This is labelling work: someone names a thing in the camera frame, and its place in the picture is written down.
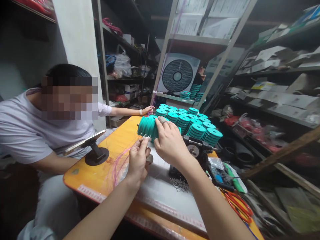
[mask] orange scissors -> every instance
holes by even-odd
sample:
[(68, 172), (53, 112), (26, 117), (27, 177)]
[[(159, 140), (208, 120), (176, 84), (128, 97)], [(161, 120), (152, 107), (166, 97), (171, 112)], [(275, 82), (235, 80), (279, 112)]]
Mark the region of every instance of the orange scissors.
[(252, 210), (249, 206), (242, 200), (240, 196), (235, 193), (227, 192), (226, 190), (220, 188), (220, 191), (223, 192), (224, 196), (226, 197), (227, 202), (230, 204), (232, 209), (237, 213), (237, 215), (246, 223), (250, 224), (252, 222)]

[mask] white fan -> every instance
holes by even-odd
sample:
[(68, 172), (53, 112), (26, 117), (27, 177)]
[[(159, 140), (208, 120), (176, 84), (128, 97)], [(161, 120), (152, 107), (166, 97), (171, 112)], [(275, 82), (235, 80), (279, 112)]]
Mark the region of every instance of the white fan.
[(180, 53), (167, 53), (165, 60), (158, 91), (171, 91), (177, 95), (182, 91), (189, 91), (197, 74), (200, 59)]

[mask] hand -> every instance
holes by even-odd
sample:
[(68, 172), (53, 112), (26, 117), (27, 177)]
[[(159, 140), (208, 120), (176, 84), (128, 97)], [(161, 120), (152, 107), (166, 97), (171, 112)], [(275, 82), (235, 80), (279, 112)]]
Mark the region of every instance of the hand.
[(146, 165), (146, 159), (150, 155), (151, 149), (148, 148), (149, 138), (138, 139), (129, 153), (129, 167), (126, 178), (129, 179), (132, 187), (140, 188), (142, 182), (146, 178), (149, 162)]
[(159, 156), (180, 172), (188, 161), (196, 159), (189, 153), (178, 127), (172, 122), (164, 122), (163, 125), (156, 118), (159, 138), (154, 140), (154, 146)]
[(147, 115), (149, 111), (152, 111), (155, 107), (149, 106), (142, 110), (142, 115)]

